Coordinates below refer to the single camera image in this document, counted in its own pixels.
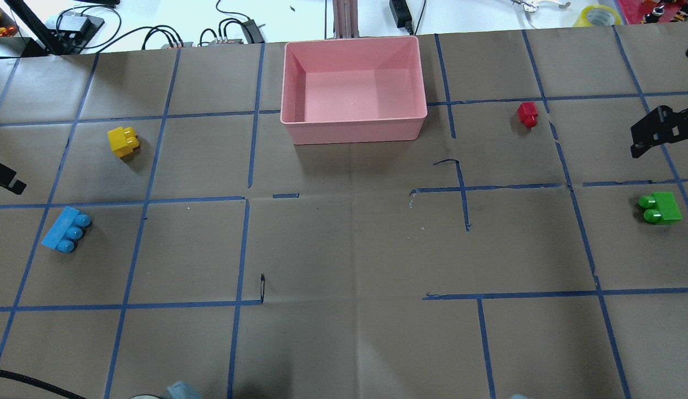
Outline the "green toy block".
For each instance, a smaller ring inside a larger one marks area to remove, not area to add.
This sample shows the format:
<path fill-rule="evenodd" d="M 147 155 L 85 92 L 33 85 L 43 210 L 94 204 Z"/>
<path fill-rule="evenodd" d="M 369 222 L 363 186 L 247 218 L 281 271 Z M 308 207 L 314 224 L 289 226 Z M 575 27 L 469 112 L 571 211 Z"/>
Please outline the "green toy block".
<path fill-rule="evenodd" d="M 654 225 L 671 225 L 683 220 L 673 192 L 653 192 L 640 196 L 638 206 L 643 220 Z"/>

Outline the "blue toy block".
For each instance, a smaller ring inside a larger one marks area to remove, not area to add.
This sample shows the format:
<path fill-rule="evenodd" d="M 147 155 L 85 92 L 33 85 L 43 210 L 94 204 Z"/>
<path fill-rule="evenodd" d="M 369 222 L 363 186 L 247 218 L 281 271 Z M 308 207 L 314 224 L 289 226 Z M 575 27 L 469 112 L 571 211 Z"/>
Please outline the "blue toy block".
<path fill-rule="evenodd" d="M 57 252 L 71 253 L 91 224 L 91 216 L 67 206 L 45 234 L 41 244 Z"/>

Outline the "red toy block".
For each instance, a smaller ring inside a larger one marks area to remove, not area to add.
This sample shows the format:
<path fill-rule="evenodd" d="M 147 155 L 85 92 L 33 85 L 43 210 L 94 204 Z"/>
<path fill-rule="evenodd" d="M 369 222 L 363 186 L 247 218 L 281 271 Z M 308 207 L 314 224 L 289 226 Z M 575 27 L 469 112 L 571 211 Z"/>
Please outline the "red toy block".
<path fill-rule="evenodd" d="M 527 129 L 532 129 L 537 125 L 537 118 L 539 112 L 537 111 L 536 102 L 524 101 L 519 104 L 517 110 L 518 118 L 521 124 Z"/>

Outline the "yellow toy block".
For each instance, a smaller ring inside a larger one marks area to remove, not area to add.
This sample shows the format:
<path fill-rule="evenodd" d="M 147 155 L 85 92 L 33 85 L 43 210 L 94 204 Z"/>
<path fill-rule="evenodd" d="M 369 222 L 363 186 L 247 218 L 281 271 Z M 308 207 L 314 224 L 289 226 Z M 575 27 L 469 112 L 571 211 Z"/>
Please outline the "yellow toy block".
<path fill-rule="evenodd" d="M 140 146 L 138 135 L 133 127 L 118 127 L 106 132 L 110 149 L 116 157 L 123 158 L 133 154 Z"/>

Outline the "black device box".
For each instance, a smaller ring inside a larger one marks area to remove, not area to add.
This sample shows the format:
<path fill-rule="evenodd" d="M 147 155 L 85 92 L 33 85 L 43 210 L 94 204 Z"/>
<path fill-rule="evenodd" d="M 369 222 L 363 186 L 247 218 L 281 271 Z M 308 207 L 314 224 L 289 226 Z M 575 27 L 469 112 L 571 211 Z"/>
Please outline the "black device box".
<path fill-rule="evenodd" d="M 57 16 L 53 30 L 68 42 L 89 42 L 104 24 L 105 20 L 98 16 L 67 11 Z"/>

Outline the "pink plastic box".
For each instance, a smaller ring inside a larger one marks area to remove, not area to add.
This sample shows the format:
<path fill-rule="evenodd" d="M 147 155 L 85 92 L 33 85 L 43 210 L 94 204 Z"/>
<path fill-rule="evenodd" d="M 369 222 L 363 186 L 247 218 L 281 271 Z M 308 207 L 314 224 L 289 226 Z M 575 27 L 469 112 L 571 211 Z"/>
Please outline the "pink plastic box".
<path fill-rule="evenodd" d="M 296 146 L 414 141 L 423 80 L 415 36 L 287 43 L 280 121 Z"/>

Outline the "yellow tape roll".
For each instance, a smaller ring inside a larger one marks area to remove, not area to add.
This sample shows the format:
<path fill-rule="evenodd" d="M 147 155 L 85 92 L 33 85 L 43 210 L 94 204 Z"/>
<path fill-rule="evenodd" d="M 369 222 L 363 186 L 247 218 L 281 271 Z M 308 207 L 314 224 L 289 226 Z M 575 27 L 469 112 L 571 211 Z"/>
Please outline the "yellow tape roll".
<path fill-rule="evenodd" d="M 573 27 L 613 25 L 622 25 L 620 14 L 614 8 L 599 3 L 583 8 L 573 23 Z"/>

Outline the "grabber reach tool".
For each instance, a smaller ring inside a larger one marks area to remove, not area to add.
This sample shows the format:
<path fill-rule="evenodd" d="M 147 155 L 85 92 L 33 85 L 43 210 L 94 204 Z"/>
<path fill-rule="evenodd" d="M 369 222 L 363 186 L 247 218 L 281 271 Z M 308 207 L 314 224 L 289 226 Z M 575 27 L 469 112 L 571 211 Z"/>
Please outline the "grabber reach tool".
<path fill-rule="evenodd" d="M 527 23 L 531 24 L 532 23 L 532 14 L 536 13 L 539 8 L 541 7 L 542 3 L 551 3 L 557 6 L 558 8 L 568 8 L 571 6 L 571 2 L 569 1 L 556 1 L 556 0 L 538 0 L 538 1 L 519 1 L 519 0 L 511 0 L 512 3 L 521 5 L 522 10 L 524 11 L 524 17 L 526 18 Z"/>

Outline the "black power adapter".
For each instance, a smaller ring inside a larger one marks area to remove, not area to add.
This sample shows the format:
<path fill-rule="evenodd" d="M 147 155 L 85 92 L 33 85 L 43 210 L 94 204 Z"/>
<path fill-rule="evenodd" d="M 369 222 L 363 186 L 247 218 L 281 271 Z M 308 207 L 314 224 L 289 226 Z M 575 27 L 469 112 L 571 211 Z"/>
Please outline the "black power adapter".
<path fill-rule="evenodd" d="M 413 29 L 412 14 L 405 0 L 390 0 L 389 8 L 394 18 L 395 27 L 406 29 L 408 32 Z"/>

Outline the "black usb hub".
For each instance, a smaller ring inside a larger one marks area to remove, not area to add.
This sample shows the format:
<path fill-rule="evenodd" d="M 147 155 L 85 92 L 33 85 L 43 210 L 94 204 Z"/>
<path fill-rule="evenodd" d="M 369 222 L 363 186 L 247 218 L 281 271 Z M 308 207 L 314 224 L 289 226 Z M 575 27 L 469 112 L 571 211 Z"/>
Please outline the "black usb hub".
<path fill-rule="evenodd" d="M 257 23 L 252 19 L 243 21 L 241 30 L 249 44 L 262 44 L 266 42 L 260 27 L 258 27 Z"/>

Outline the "aluminium frame post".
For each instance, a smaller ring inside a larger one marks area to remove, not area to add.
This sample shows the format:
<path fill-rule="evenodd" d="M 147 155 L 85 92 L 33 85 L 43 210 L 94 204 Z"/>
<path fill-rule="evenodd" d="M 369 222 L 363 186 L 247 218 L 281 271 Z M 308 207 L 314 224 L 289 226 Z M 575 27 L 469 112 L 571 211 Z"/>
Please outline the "aluminium frame post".
<path fill-rule="evenodd" d="M 333 0 L 334 37 L 352 39 L 359 37 L 358 1 Z"/>

